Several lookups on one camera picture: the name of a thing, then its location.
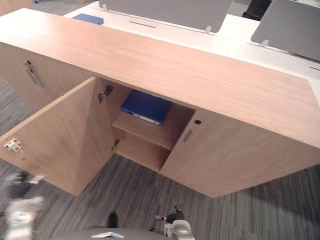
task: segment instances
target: cabinet door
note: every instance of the cabinet door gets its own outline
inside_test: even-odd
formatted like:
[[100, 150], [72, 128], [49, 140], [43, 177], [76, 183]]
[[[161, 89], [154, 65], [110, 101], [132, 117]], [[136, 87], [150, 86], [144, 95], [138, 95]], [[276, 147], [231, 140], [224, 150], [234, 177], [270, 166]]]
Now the cabinet door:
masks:
[[2, 44], [0, 74], [34, 111], [70, 91], [92, 74], [55, 59]]
[[160, 173], [214, 198], [314, 166], [319, 158], [310, 145], [197, 110]]
[[0, 148], [0, 158], [74, 195], [112, 156], [114, 145], [101, 79], [90, 77], [0, 138], [23, 143], [23, 152]]
[[21, 52], [24, 61], [31, 63], [38, 81], [53, 99], [57, 99], [92, 76], [91, 72], [65, 62], [24, 49], [21, 49]]
[[0, 75], [34, 111], [53, 101], [53, 97], [37, 81], [26, 66], [27, 61], [19, 48], [0, 43]]

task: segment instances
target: gray carpet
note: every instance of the gray carpet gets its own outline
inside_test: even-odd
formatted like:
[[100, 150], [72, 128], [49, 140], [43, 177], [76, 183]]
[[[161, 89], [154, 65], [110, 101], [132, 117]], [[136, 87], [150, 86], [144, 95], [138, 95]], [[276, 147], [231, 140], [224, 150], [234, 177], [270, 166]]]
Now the gray carpet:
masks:
[[[40, 0], [35, 7], [63, 15], [80, 7], [72, 2]], [[31, 114], [0, 77], [0, 134]], [[9, 202], [3, 179], [17, 170], [0, 159], [0, 211]], [[197, 240], [319, 240], [319, 184], [320, 167], [316, 166], [212, 199], [115, 155], [78, 197], [46, 182], [41, 182], [29, 196], [45, 198], [45, 208], [34, 224], [37, 239], [41, 240], [59, 232], [106, 225], [113, 211], [118, 214], [120, 227], [161, 230], [154, 215], [167, 215], [177, 204], [183, 207]], [[0, 238], [6, 228], [2, 217]]]

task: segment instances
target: metal handle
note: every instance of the metal handle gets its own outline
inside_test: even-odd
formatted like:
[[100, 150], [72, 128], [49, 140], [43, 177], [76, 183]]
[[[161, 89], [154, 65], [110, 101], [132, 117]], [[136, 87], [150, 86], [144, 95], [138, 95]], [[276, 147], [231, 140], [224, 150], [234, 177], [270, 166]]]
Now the metal handle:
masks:
[[34, 70], [34, 68], [32, 67], [31, 62], [28, 60], [25, 64], [26, 67], [28, 67], [26, 69], [26, 72], [29, 74], [30, 78], [32, 79], [32, 81], [34, 82], [34, 84], [37, 84], [37, 82], [40, 84], [41, 87], [44, 87], [45, 85], [42, 83], [42, 81], [40, 81], [40, 79], [37, 77], [36, 72]]
[[186, 143], [192, 135], [192, 130], [190, 130], [187, 135], [184, 137], [183, 142]]

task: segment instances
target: wooden countertop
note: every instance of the wooden countertop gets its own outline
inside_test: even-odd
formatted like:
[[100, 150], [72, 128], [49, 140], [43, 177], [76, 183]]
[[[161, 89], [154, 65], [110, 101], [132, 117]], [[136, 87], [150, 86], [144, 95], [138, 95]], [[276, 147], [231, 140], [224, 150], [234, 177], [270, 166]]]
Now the wooden countertop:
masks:
[[316, 98], [292, 75], [25, 8], [0, 17], [0, 42], [320, 148]]

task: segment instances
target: desk clip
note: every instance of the desk clip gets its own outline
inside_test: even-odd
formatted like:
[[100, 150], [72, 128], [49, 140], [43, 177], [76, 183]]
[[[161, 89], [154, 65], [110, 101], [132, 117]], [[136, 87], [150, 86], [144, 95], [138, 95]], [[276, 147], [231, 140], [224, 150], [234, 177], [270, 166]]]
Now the desk clip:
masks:
[[268, 46], [268, 44], [269, 44], [269, 40], [265, 39], [259, 44], [259, 47], [265, 48]]
[[210, 32], [211, 32], [211, 26], [206, 26], [206, 28], [205, 28], [205, 30], [204, 30], [204, 33], [205, 34], [210, 34]]
[[103, 102], [104, 98], [108, 97], [113, 90], [114, 90], [113, 86], [111, 86], [111, 85], [106, 86], [104, 92], [98, 94], [99, 104], [101, 104]]

